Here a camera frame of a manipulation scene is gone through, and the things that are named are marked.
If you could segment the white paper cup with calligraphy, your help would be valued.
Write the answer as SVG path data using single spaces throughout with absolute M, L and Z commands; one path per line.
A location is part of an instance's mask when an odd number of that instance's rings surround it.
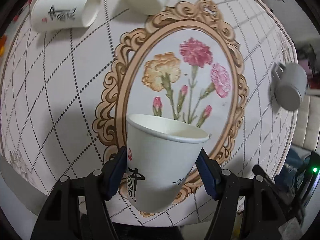
M 127 116 L 127 198 L 138 210 L 162 212 L 175 200 L 209 134 L 160 116 Z

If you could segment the grey ribbed plastic mug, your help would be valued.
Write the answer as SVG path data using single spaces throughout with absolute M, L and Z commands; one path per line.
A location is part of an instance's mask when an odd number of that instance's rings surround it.
M 283 109 L 294 112 L 301 106 L 308 78 L 302 66 L 296 63 L 275 64 L 272 75 L 276 82 L 275 97 Z

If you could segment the white paper cup lying sideways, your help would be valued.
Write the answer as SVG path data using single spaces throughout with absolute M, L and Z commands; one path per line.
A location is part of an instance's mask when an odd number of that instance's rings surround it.
M 88 28 L 96 20 L 101 0 L 32 0 L 31 28 L 38 32 Z

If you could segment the beige cushioned stool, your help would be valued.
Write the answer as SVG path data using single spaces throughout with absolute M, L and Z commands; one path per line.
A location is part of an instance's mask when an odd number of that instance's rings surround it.
M 298 110 L 292 144 L 319 153 L 319 96 L 304 96 Z

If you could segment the floral patterned table mat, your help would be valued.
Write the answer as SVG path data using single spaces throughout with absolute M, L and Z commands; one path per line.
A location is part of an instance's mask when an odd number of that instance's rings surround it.
M 101 0 L 87 29 L 37 33 L 25 8 L 1 61 L 1 174 L 38 213 L 57 180 L 101 168 L 126 143 L 126 116 L 160 114 L 200 126 L 223 167 L 274 177 L 296 114 L 274 98 L 272 69 L 295 46 L 261 0 L 170 0 L 147 18 Z

